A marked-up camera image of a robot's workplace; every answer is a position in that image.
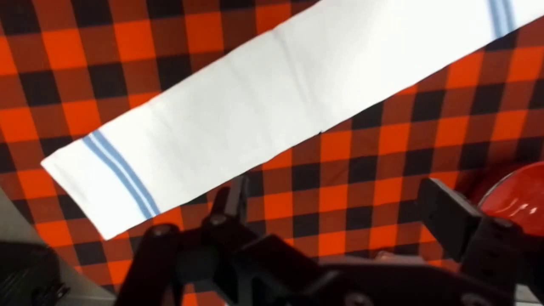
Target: black machine part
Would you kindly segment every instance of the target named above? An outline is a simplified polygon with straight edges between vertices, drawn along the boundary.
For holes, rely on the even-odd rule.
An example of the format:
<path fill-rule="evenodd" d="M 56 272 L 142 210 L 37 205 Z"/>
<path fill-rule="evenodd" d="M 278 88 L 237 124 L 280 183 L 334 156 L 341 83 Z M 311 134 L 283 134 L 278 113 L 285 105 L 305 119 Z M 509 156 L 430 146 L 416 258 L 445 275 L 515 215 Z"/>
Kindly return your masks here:
<path fill-rule="evenodd" d="M 542 244 L 426 178 L 421 219 L 460 261 L 458 272 L 379 260 L 317 263 L 273 234 L 253 232 L 241 217 L 243 193 L 243 180 L 220 188 L 197 229 L 149 227 L 115 304 L 178 306 L 185 283 L 209 282 L 232 306 L 506 306 L 525 266 L 520 258 Z"/>
<path fill-rule="evenodd" d="M 56 253 L 33 243 L 0 243 L 0 304 L 54 306 L 67 287 L 59 278 Z"/>

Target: white cloth strip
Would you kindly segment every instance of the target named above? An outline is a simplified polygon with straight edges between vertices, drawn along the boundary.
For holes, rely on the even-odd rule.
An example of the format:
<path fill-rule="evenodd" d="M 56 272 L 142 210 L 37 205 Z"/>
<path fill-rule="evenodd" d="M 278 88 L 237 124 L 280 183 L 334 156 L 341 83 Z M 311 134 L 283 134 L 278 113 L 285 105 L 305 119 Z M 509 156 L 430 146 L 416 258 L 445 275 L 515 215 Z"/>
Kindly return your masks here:
<path fill-rule="evenodd" d="M 540 17 L 544 0 L 499 11 L 489 0 L 321 0 L 103 124 L 117 158 L 83 137 L 42 166 L 108 239 Z"/>

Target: black square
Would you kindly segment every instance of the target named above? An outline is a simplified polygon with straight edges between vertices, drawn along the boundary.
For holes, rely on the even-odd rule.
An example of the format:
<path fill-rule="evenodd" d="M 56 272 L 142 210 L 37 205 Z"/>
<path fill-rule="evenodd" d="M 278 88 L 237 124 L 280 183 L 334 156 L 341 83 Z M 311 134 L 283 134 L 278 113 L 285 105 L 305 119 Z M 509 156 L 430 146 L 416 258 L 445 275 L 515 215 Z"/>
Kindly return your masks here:
<path fill-rule="evenodd" d="M 404 176 L 431 171 L 433 149 L 413 149 L 406 153 Z"/>
<path fill-rule="evenodd" d="M 380 125 L 384 107 L 382 103 L 375 103 L 358 113 L 355 113 L 351 120 L 353 129 L 368 129 Z"/>
<path fill-rule="evenodd" d="M 219 0 L 220 10 L 243 10 L 243 8 L 253 8 L 254 0 Z"/>
<path fill-rule="evenodd" d="M 419 244 L 396 244 L 390 251 L 396 255 L 419 255 Z"/>
<path fill-rule="evenodd" d="M 23 198 L 13 200 L 13 205 L 16 207 L 16 210 L 18 210 L 30 224 L 35 222 L 27 200 L 23 200 Z"/>
<path fill-rule="evenodd" d="M 508 51 L 508 49 L 513 49 L 516 45 L 516 34 L 518 30 L 515 32 L 509 32 L 508 35 L 503 35 L 492 42 L 489 42 L 487 45 L 482 47 L 484 52 L 498 52 L 498 51 Z"/>
<path fill-rule="evenodd" d="M 435 120 L 441 115 L 443 90 L 416 93 L 413 100 L 411 120 Z"/>
<path fill-rule="evenodd" d="M 32 0 L 0 0 L 0 23 L 5 35 L 39 32 Z"/>
<path fill-rule="evenodd" d="M 95 265 L 105 261 L 101 244 L 98 243 L 76 243 L 74 251 L 81 265 Z"/>
<path fill-rule="evenodd" d="M 544 137 L 523 137 L 516 142 L 516 161 L 537 161 L 542 156 Z"/>
<path fill-rule="evenodd" d="M 73 137 L 69 136 L 39 139 L 42 156 L 49 156 L 50 153 L 62 146 L 67 146 L 69 142 L 73 142 Z"/>
<path fill-rule="evenodd" d="M 107 0 L 73 0 L 71 6 L 79 27 L 112 23 Z"/>
<path fill-rule="evenodd" d="M 50 105 L 61 100 L 50 71 L 20 73 L 20 85 L 28 105 Z"/>
<path fill-rule="evenodd" d="M 125 95 L 124 73 L 120 64 L 90 66 L 88 73 L 96 98 Z"/>
<path fill-rule="evenodd" d="M 178 17 L 183 11 L 180 0 L 146 0 L 151 18 Z"/>
<path fill-rule="evenodd" d="M 66 195 L 66 193 L 57 195 L 57 202 L 61 205 L 64 219 L 81 219 L 81 217 L 84 217 L 84 214 L 79 209 L 79 205 L 74 204 L 74 200 L 69 195 Z"/>
<path fill-rule="evenodd" d="M 202 205 L 202 204 L 205 204 L 205 193 L 202 193 L 200 197 L 195 197 L 195 198 L 192 198 L 192 200 L 188 200 L 185 205 Z"/>
<path fill-rule="evenodd" d="M 292 166 L 292 190 L 319 187 L 319 163 Z"/>
<path fill-rule="evenodd" d="M 372 226 L 372 205 L 348 207 L 345 210 L 345 229 L 365 229 Z"/>
<path fill-rule="evenodd" d="M 193 73 L 190 68 L 190 59 L 186 56 L 168 56 L 156 59 L 158 79 L 161 81 L 161 90 L 185 79 Z"/>
<path fill-rule="evenodd" d="M 115 294 L 115 287 L 113 285 L 101 285 L 105 290 Z"/>
<path fill-rule="evenodd" d="M 370 258 L 370 249 L 355 249 L 355 251 L 346 251 L 346 256 L 356 256 L 356 258 Z"/>
<path fill-rule="evenodd" d="M 475 86 L 470 113 L 498 112 L 504 85 Z"/>
<path fill-rule="evenodd" d="M 487 163 L 489 142 L 469 142 L 462 146 L 458 170 L 481 168 Z"/>
<path fill-rule="evenodd" d="M 292 236 L 312 236 L 319 232 L 319 214 L 300 214 L 292 219 Z"/>
<path fill-rule="evenodd" d="M 248 227 L 258 234 L 263 234 L 266 232 L 266 222 L 265 221 L 253 221 L 253 222 L 248 222 Z"/>
<path fill-rule="evenodd" d="M 544 79 L 537 79 L 532 88 L 530 108 L 544 108 Z"/>
<path fill-rule="evenodd" d="M 10 147 L 0 141 L 0 173 L 15 171 L 15 163 Z"/>
<path fill-rule="evenodd" d="M 375 178 L 377 156 L 358 156 L 350 159 L 348 181 L 370 181 Z"/>
<path fill-rule="evenodd" d="M 193 285 L 193 292 L 209 292 L 215 289 L 214 283 L 209 280 L 197 280 L 192 285 Z"/>
<path fill-rule="evenodd" d="M 402 200 L 397 205 L 397 222 L 414 222 L 423 219 L 423 210 L 416 200 Z"/>
<path fill-rule="evenodd" d="M 134 253 L 137 251 L 141 239 L 142 239 L 142 236 L 130 236 L 129 238 L 129 243 L 130 243 Z"/>

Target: red square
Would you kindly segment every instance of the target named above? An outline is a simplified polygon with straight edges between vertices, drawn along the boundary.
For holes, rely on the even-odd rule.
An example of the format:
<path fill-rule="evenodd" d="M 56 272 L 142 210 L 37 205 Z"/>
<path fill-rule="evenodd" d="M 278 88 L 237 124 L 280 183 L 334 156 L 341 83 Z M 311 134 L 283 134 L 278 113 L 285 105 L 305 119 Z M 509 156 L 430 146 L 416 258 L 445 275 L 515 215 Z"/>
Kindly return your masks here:
<path fill-rule="evenodd" d="M 120 61 L 154 57 L 154 44 L 147 20 L 115 23 Z"/>
<path fill-rule="evenodd" d="M 101 122 L 95 100 L 66 102 L 62 110 L 71 136 L 88 134 Z"/>
<path fill-rule="evenodd" d="M 266 193 L 263 197 L 265 219 L 292 217 L 292 193 Z"/>
<path fill-rule="evenodd" d="M 336 256 L 345 253 L 345 232 L 321 232 L 317 256 Z"/>
<path fill-rule="evenodd" d="M 0 35 L 0 57 L 1 57 L 0 74 L 15 74 L 16 66 L 10 51 L 10 45 L 3 35 Z"/>
<path fill-rule="evenodd" d="M 25 198 L 54 197 L 56 187 L 50 176 L 37 170 L 18 170 L 16 173 Z"/>
<path fill-rule="evenodd" d="M 185 15 L 190 54 L 222 51 L 220 13 Z"/>
<path fill-rule="evenodd" d="M 525 117 L 526 110 L 498 112 L 491 139 L 518 139 L 523 134 Z"/>
<path fill-rule="evenodd" d="M 379 129 L 379 154 L 406 151 L 409 137 L 407 124 L 390 124 Z"/>
<path fill-rule="evenodd" d="M 44 45 L 52 69 L 86 66 L 81 37 L 74 28 L 44 32 Z"/>
<path fill-rule="evenodd" d="M 346 209 L 346 185 L 319 187 L 319 212 Z"/>
<path fill-rule="evenodd" d="M 438 122 L 435 146 L 458 146 L 465 141 L 467 117 L 443 117 Z"/>
<path fill-rule="evenodd" d="M 370 229 L 368 246 L 370 249 L 390 248 L 396 244 L 397 226 L 379 226 Z"/>
<path fill-rule="evenodd" d="M 373 205 L 397 204 L 402 197 L 402 178 L 384 178 L 373 181 Z"/>
<path fill-rule="evenodd" d="M 73 246 L 73 238 L 64 221 L 33 224 L 39 236 L 52 248 Z"/>
<path fill-rule="evenodd" d="M 5 108 L 0 112 L 0 127 L 6 142 L 39 139 L 28 108 Z"/>
<path fill-rule="evenodd" d="M 348 130 L 328 130 L 321 134 L 321 161 L 348 159 L 351 147 L 351 132 Z"/>
<path fill-rule="evenodd" d="M 292 166 L 292 149 L 282 151 L 275 154 L 271 159 L 261 164 L 261 170 L 273 170 L 273 168 L 288 168 Z"/>

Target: blue stripe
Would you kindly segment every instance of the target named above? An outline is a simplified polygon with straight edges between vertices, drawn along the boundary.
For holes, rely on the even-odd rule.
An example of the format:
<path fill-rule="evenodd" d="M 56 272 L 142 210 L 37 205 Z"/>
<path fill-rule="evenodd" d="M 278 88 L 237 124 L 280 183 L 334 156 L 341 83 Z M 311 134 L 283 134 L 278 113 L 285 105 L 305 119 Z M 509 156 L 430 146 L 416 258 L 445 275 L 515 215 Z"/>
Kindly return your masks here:
<path fill-rule="evenodd" d="M 508 32 L 515 30 L 515 17 L 513 17 L 511 0 L 503 0 L 503 8 L 504 8 L 504 15 L 506 15 Z"/>
<path fill-rule="evenodd" d="M 487 0 L 489 3 L 489 11 L 491 11 L 491 20 L 492 20 L 492 30 L 494 30 L 494 37 L 501 37 L 504 34 L 503 27 L 504 27 L 504 18 L 501 15 L 501 8 L 496 6 L 499 0 Z"/>
<path fill-rule="evenodd" d="M 125 187 L 125 190 L 129 190 L 132 198 L 137 202 L 142 215 L 146 219 L 149 219 L 151 212 L 149 212 L 146 202 L 139 197 L 139 193 L 135 192 L 135 188 L 132 187 L 129 178 L 120 171 L 120 168 L 93 142 L 93 139 L 90 136 L 83 137 L 83 142 L 90 147 L 90 151 L 93 151 L 115 173 L 115 176 L 120 180 L 120 183 Z"/>
<path fill-rule="evenodd" d="M 149 190 L 142 185 L 135 171 L 130 168 L 130 164 L 122 158 L 122 154 L 113 147 L 108 139 L 100 130 L 93 132 L 98 144 L 122 166 L 122 170 L 129 175 L 130 181 L 135 185 L 135 188 L 141 192 L 141 195 L 146 198 L 147 207 L 152 214 L 159 214 L 154 198 L 151 197 Z"/>

